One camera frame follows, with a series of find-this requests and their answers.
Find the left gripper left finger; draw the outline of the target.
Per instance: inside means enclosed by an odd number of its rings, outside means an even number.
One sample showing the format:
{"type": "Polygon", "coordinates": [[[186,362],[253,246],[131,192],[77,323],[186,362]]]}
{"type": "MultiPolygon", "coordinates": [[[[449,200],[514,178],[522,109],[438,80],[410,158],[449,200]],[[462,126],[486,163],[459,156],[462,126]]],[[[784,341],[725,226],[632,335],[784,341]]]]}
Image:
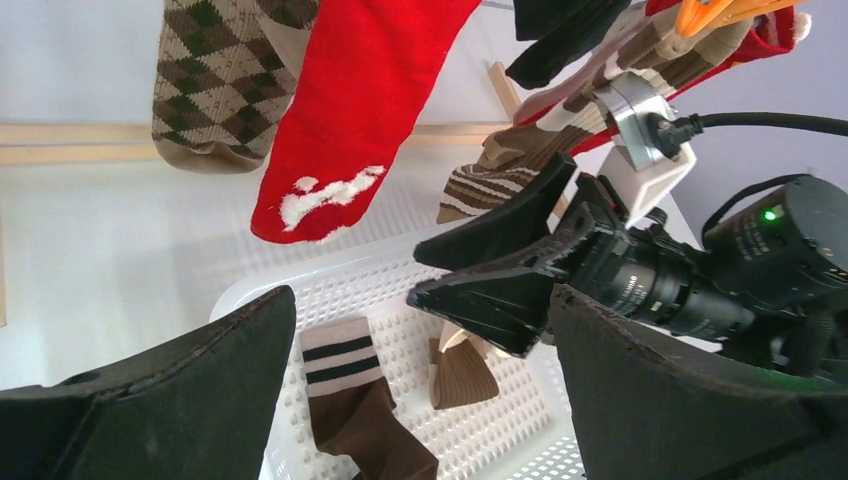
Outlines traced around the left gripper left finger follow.
{"type": "Polygon", "coordinates": [[[296,326],[278,286],[204,327],[1,394],[5,479],[256,479],[296,326]]]}

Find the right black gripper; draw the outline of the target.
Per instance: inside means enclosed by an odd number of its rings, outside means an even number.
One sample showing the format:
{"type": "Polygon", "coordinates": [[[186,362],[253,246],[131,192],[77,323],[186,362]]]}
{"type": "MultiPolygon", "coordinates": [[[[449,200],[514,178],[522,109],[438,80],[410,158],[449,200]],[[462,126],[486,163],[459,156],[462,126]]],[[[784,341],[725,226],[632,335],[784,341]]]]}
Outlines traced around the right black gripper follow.
{"type": "Polygon", "coordinates": [[[512,199],[419,243],[416,262],[456,272],[417,284],[407,304],[516,358],[527,357],[550,333],[557,283],[627,318],[662,317],[670,281],[656,236],[665,232],[667,214],[654,207],[648,229],[627,227],[629,211],[603,176],[578,176],[577,193],[552,231],[560,250],[554,258],[511,254],[550,233],[548,218],[576,171],[571,156],[556,153],[512,199]]]}

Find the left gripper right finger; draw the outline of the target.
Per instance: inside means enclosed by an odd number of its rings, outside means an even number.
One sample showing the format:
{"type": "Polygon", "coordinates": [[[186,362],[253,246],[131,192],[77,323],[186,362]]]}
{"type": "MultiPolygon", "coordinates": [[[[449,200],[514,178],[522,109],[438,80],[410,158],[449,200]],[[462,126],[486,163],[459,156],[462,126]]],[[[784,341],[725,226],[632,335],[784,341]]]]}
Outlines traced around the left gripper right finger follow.
{"type": "Polygon", "coordinates": [[[847,389],[707,352],[565,285],[549,320],[590,479],[843,479],[847,389]]]}

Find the brown cream striped sock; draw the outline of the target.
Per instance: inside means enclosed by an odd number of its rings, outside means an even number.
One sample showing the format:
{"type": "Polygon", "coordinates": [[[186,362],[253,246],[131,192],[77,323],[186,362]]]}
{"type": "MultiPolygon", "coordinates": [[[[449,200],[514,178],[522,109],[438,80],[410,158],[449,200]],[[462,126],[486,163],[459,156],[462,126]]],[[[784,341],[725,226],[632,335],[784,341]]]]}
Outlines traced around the brown cream striped sock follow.
{"type": "Polygon", "coordinates": [[[429,339],[429,398],[435,410],[465,407],[497,397],[500,389],[487,359],[509,355],[481,337],[445,322],[429,339]]]}

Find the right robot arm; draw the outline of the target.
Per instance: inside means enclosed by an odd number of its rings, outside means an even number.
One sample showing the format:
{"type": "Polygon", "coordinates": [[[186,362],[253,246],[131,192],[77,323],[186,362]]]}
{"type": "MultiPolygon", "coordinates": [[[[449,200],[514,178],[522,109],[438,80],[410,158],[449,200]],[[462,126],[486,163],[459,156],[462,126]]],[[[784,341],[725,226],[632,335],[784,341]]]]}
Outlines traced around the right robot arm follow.
{"type": "Polygon", "coordinates": [[[550,330],[552,291],[567,285],[625,318],[720,345],[783,373],[847,380],[847,195],[808,174],[743,189],[695,249],[629,216],[609,180],[555,154],[517,196],[418,244],[440,278],[410,306],[523,358],[550,330]]]}

